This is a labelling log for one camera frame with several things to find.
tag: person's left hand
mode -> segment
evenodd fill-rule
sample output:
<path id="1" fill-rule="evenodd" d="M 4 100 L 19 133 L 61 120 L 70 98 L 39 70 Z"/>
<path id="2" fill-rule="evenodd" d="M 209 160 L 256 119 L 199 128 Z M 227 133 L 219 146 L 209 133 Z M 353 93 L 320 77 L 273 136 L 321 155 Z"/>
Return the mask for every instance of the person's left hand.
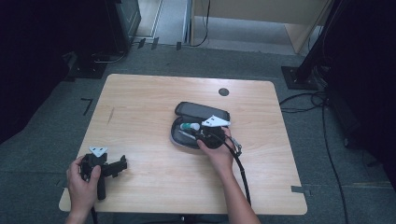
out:
<path id="1" fill-rule="evenodd" d="M 69 217 L 85 219 L 97 198 L 97 183 L 101 174 L 101 167 L 95 166 L 91 173 L 90 182 L 84 181 L 79 173 L 82 156 L 70 164 L 67 174 L 67 188 L 69 190 L 71 210 Z"/>

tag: gray carpet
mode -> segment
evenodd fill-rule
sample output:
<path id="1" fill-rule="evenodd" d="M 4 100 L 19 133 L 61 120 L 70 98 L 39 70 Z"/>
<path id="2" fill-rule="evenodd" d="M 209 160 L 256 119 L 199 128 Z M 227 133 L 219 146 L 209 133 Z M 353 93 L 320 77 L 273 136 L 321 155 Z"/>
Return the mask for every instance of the gray carpet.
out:
<path id="1" fill-rule="evenodd" d="M 62 223 L 67 214 L 58 208 L 65 170 L 77 156 L 92 112 L 109 74 L 178 77 L 217 77 L 269 80 L 279 100 L 305 91 L 287 89 L 281 65 L 298 66 L 304 58 L 259 52 L 192 49 L 151 45 L 133 50 L 107 66 L 102 79 L 62 82 L 38 109 L 28 126 L 0 146 L 0 223 Z M 87 101 L 92 106 L 84 116 Z M 287 106 L 309 107 L 298 98 Z M 260 216 L 262 223 L 345 223 L 344 209 L 327 155 L 321 109 L 283 114 L 297 169 L 305 189 L 304 216 Z M 349 223 L 396 223 L 396 194 L 381 165 L 367 152 L 343 146 L 343 134 L 331 108 L 325 110 L 330 152 L 341 179 Z M 147 222 L 153 215 L 100 213 L 100 223 L 129 218 Z"/>

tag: white tag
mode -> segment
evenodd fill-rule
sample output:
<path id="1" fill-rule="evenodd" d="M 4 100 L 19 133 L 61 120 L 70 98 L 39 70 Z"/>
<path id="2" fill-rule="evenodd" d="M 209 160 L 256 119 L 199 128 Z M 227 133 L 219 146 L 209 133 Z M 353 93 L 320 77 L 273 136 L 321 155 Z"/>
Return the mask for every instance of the white tag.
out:
<path id="1" fill-rule="evenodd" d="M 231 125 L 231 122 L 224 119 L 220 119 L 213 115 L 212 117 L 210 117 L 210 119 L 202 121 L 202 125 L 206 127 L 229 126 Z"/>
<path id="2" fill-rule="evenodd" d="M 105 152 L 107 152 L 107 147 L 90 147 L 90 152 L 95 155 L 95 157 L 101 157 Z"/>

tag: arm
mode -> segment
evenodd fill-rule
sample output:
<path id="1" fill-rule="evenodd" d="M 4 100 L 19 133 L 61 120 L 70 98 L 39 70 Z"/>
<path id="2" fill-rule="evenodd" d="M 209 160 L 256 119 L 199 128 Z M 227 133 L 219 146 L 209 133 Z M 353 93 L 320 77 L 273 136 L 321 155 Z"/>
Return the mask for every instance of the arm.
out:
<path id="1" fill-rule="evenodd" d="M 231 137 L 229 129 L 222 129 L 227 136 Z M 233 155 L 230 150 L 224 145 L 217 149 L 210 149 L 201 140 L 198 140 L 197 143 L 209 157 L 221 180 L 230 223 L 260 223 L 233 175 Z M 229 138 L 226 139 L 226 143 L 230 147 L 234 147 Z"/>
<path id="2" fill-rule="evenodd" d="M 70 164 L 67 174 L 67 188 L 69 190 L 71 209 L 66 223 L 84 223 L 97 198 L 97 183 L 101 174 L 100 166 L 95 166 L 91 173 L 90 182 L 81 178 L 79 166 L 82 157 Z"/>

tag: black case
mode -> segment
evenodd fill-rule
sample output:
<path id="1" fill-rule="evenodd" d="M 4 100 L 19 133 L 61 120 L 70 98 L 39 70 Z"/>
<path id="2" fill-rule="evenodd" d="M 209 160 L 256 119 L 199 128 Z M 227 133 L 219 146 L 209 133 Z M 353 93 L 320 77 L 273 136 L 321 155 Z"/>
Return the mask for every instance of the black case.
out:
<path id="1" fill-rule="evenodd" d="M 175 109 L 175 114 L 177 114 L 179 117 L 177 117 L 177 119 L 172 124 L 172 141 L 184 147 L 196 149 L 199 149 L 196 140 L 191 139 L 179 132 L 181 123 L 199 123 L 201 125 L 202 121 L 207 120 L 212 116 L 230 121 L 230 114 L 225 110 L 190 102 L 181 102 L 178 104 Z"/>

